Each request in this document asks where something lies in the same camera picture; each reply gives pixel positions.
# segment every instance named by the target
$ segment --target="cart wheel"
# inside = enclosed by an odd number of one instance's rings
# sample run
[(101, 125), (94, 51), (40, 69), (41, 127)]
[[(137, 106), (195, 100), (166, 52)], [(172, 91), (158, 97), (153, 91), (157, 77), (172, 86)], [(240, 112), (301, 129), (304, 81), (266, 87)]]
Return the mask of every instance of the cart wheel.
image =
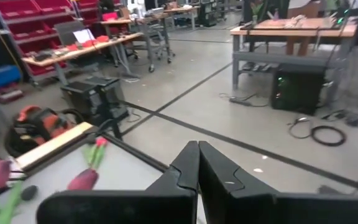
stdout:
[(37, 82), (32, 82), (31, 85), (32, 85), (34, 88), (36, 88), (38, 91), (42, 91), (42, 88), (41, 88), (41, 86), (40, 86), (39, 83), (37, 83)]
[(153, 73), (153, 72), (154, 72), (154, 65), (150, 65), (150, 66), (149, 66), (149, 72), (150, 72), (150, 73)]

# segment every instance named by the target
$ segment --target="computer tower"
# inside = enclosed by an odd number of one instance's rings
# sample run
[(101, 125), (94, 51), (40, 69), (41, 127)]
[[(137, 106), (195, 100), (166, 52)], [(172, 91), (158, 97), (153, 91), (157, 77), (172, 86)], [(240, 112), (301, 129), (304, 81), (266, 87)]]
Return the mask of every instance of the computer tower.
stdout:
[(126, 106), (120, 103), (125, 99), (118, 78), (89, 77), (82, 82), (97, 86), (95, 90), (99, 93), (104, 108), (108, 108), (107, 113), (113, 118), (121, 121), (129, 116)]
[(105, 108), (103, 108), (97, 85), (72, 82), (60, 89), (68, 105), (78, 110), (86, 122), (99, 126), (105, 120), (112, 118), (104, 113)]
[(325, 71), (325, 67), (281, 64), (273, 78), (272, 108), (314, 115)]

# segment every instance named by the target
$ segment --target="wooden board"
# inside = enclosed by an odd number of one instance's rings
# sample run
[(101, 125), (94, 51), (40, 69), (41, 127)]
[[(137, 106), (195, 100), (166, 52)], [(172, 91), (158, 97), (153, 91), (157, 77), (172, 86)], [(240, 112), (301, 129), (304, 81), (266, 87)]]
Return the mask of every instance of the wooden board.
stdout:
[(193, 6), (191, 8), (178, 7), (178, 8), (174, 8), (174, 9), (164, 10), (164, 12), (166, 12), (166, 13), (190, 12), (190, 11), (193, 11), (193, 10), (198, 9), (198, 8), (199, 8), (199, 6)]
[(94, 46), (87, 47), (87, 48), (81, 49), (81, 50), (71, 51), (71, 52), (68, 52), (65, 55), (62, 55), (61, 57), (48, 58), (48, 59), (43, 60), (41, 62), (36, 62), (32, 57), (22, 58), (22, 60), (23, 60), (23, 62), (43, 67), (43, 66), (51, 65), (51, 64), (56, 63), (56, 62), (61, 62), (61, 61), (64, 61), (64, 60), (73, 59), (73, 58), (76, 58), (76, 57), (78, 57), (80, 55), (88, 54), (90, 52), (94, 52), (94, 51), (97, 51), (99, 49), (109, 47), (111, 45), (116, 45), (116, 44), (125, 42), (127, 40), (135, 39), (135, 38), (140, 37), (142, 35), (143, 35), (143, 33), (141, 33), (141, 32), (138, 32), (138, 33), (135, 33), (135, 34), (130, 34), (130, 35), (125, 36), (124, 38), (120, 38), (120, 39), (117, 39), (117, 40), (110, 40), (109, 42), (104, 42), (104, 43), (98, 43), (98, 44), (95, 44)]
[[(323, 18), (313, 18), (313, 19), (306, 19), (302, 23), (302, 27), (294, 30), (289, 28), (285, 30), (284, 25), (289, 21), (289, 19), (279, 19), (277, 21), (273, 20), (266, 20), (257, 24), (255, 26), (258, 30), (250, 30), (249, 35), (264, 35), (264, 36), (299, 36), (299, 37), (315, 37), (320, 35), (321, 37), (353, 37), (357, 25), (353, 22), (348, 22), (345, 26), (345, 29), (341, 33), (341, 30), (320, 30), (319, 28), (323, 28), (324, 20)], [(231, 35), (247, 35), (247, 30), (241, 30), (241, 27), (236, 27), (230, 30)]]
[(66, 131), (65, 133), (55, 137), (54, 139), (51, 139), (44, 144), (36, 147), (35, 149), (21, 155), (20, 157), (16, 158), (16, 162), (21, 169), (25, 169), (26, 167), (38, 162), (43, 157), (53, 153), (54, 150), (57, 150), (59, 147), (70, 142), (72, 139), (82, 135), (86, 130), (92, 127), (92, 124), (83, 122), (72, 128), (71, 130)]
[[(159, 19), (163, 19), (168, 17), (169, 15), (167, 13), (161, 13), (158, 15), (153, 15), (152, 17), (145, 17), (143, 19), (136, 19), (136, 22), (139, 23), (148, 23), (148, 22), (152, 22), (152, 21), (156, 21)], [(135, 23), (134, 19), (122, 19), (122, 18), (118, 18), (118, 19), (111, 19), (108, 21), (102, 21), (100, 22), (102, 25), (119, 25), (119, 24), (131, 24), (131, 23)]]

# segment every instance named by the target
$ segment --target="gray floor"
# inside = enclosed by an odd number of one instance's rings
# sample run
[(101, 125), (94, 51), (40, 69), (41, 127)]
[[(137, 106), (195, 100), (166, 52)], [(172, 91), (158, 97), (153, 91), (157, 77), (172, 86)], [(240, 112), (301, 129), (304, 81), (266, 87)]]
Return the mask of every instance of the gray floor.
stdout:
[[(295, 113), (264, 108), (246, 108), (230, 104), (220, 93), (246, 96), (258, 93), (260, 97), (252, 102), (263, 105), (268, 102), (271, 76), (240, 78), (238, 91), (231, 85), (231, 36), (229, 29), (239, 21), (239, 15), (232, 14), (226, 22), (211, 28), (196, 31), (176, 30), (170, 34), (171, 45), (176, 57), (169, 65), (166, 60), (156, 63), (154, 73), (147, 71), (146, 57), (140, 54), (138, 62), (131, 69), (141, 75), (138, 82), (123, 82), (126, 100), (187, 124), (213, 132), (207, 135), (194, 128), (186, 128), (148, 113), (136, 110), (142, 121), (134, 129), (126, 131), (136, 123), (123, 122), (124, 140), (146, 154), (169, 164), (190, 140), (205, 140), (223, 154), (238, 163), (244, 170), (283, 192), (317, 193), (322, 186), (328, 186), (344, 194), (351, 194), (358, 181), (358, 129), (346, 126), (343, 121), (324, 123), (311, 118), (314, 125), (328, 124), (340, 128), (347, 134), (347, 142), (340, 147), (324, 147), (312, 139), (295, 139), (287, 133), (288, 124)], [(264, 46), (258, 48), (263, 52)], [(283, 47), (272, 47), (272, 52), (284, 53)], [(116, 69), (104, 69), (107, 76), (115, 76)], [(176, 97), (197, 83), (209, 78), (183, 97)], [(3, 110), (11, 116), (28, 104), (48, 106), (55, 110), (67, 108), (61, 98), (59, 84), (45, 85), (43, 91), (26, 88), (26, 97), (8, 105)], [(347, 76), (341, 84), (337, 108), (352, 108), (358, 102), (358, 49), (352, 53)], [(300, 125), (294, 132), (304, 135), (307, 126)], [(227, 138), (237, 142), (228, 143)], [(321, 133), (325, 139), (337, 139), (331, 133)], [(4, 154), (0, 142), (0, 155)]]

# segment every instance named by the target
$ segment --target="laptop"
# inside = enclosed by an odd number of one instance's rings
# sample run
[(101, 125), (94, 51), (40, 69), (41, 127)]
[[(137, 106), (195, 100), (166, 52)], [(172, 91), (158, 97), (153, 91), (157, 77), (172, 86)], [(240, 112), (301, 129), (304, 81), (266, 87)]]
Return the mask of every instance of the laptop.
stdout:
[(95, 39), (92, 32), (89, 29), (75, 31), (75, 32), (73, 32), (73, 34), (74, 34), (75, 38), (77, 39), (77, 41), (81, 44), (84, 44), (88, 40)]

